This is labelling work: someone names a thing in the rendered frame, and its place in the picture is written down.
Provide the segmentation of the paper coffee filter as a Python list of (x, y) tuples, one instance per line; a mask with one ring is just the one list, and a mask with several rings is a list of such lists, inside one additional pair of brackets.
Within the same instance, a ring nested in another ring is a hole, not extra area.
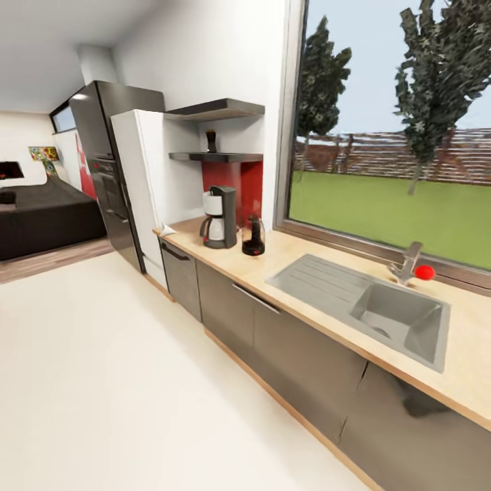
[(162, 233), (161, 233), (160, 237), (163, 237), (163, 236), (169, 235), (169, 234), (175, 234), (175, 233), (176, 232), (172, 228), (168, 227), (167, 224), (162, 223)]

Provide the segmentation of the bottle of coffee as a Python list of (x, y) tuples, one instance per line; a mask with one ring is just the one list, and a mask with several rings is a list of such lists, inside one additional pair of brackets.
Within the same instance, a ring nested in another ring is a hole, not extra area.
[(216, 137), (215, 129), (208, 129), (206, 135), (207, 135), (207, 142), (208, 142), (207, 153), (218, 153), (215, 144), (215, 137)]

